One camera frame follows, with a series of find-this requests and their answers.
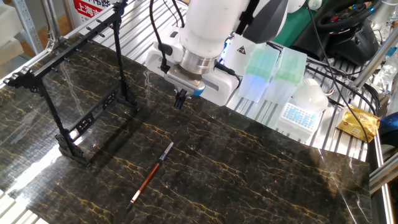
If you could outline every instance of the black metal frame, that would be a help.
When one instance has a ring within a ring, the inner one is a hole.
[[[119,30],[121,25],[121,16],[124,14],[124,8],[127,6],[127,0],[121,0],[113,4],[114,14],[109,16],[105,21],[96,20],[99,25],[91,29],[87,27],[89,33],[84,35],[82,38],[77,40],[66,50],[56,55],[55,58],[51,59],[43,67],[33,72],[30,68],[24,67],[21,71],[12,74],[12,77],[4,80],[4,83],[14,88],[28,88],[32,93],[38,93],[43,96],[50,108],[51,114],[54,118],[55,123],[60,130],[60,134],[56,135],[55,138],[58,140],[60,145],[59,150],[64,156],[68,156],[83,164],[89,164],[89,160],[84,156],[83,151],[74,143],[80,136],[82,136],[94,123],[95,121],[105,112],[114,106],[116,101],[130,107],[136,106],[136,94],[133,93],[126,83],[126,77],[124,76],[123,70],[123,58],[121,54],[120,41],[119,41]],[[72,126],[70,130],[65,129],[58,115],[58,112],[47,92],[42,78],[51,72],[56,71],[56,66],[60,65],[63,61],[69,62],[68,57],[73,55],[76,51],[81,52],[85,44],[90,43],[91,40],[99,36],[104,36],[101,32],[105,28],[110,27],[113,29],[114,40],[116,46],[116,54],[118,56],[119,64],[119,83],[116,84],[109,93],[104,95],[95,105],[93,105],[86,113]],[[101,108],[100,112],[93,114],[94,110]],[[70,133],[76,131],[78,134],[71,138]]]

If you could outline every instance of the steering wheel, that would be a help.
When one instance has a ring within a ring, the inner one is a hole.
[[[347,1],[335,3],[316,21],[317,29],[322,32],[339,32],[351,28],[370,16],[380,5],[381,0],[373,0],[368,8],[364,4],[352,5]]]

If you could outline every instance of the gold bag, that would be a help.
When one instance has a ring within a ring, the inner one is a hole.
[[[368,135],[369,142],[372,141],[379,129],[380,118],[354,106],[350,105],[349,107],[354,111],[356,117],[361,121],[363,127],[365,128],[366,134]],[[366,142],[365,134],[363,133],[361,126],[348,108],[345,108],[340,113],[340,123],[337,128]]]

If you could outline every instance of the marble surface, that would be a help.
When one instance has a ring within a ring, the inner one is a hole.
[[[67,128],[118,81],[111,50],[87,45],[70,60],[44,80]],[[124,63],[141,110],[116,105],[78,139],[91,167],[60,155],[43,98],[0,89],[1,190],[49,223],[371,222],[367,164],[201,98],[176,110],[171,84]],[[171,141],[166,162],[126,212]]]

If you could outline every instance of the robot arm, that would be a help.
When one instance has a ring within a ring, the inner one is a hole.
[[[272,40],[283,26],[288,0],[192,0],[184,28],[160,33],[167,71],[160,69],[162,54],[154,42],[146,66],[177,89],[177,107],[189,95],[225,105],[238,85],[236,77],[215,68],[233,30],[255,44]]]

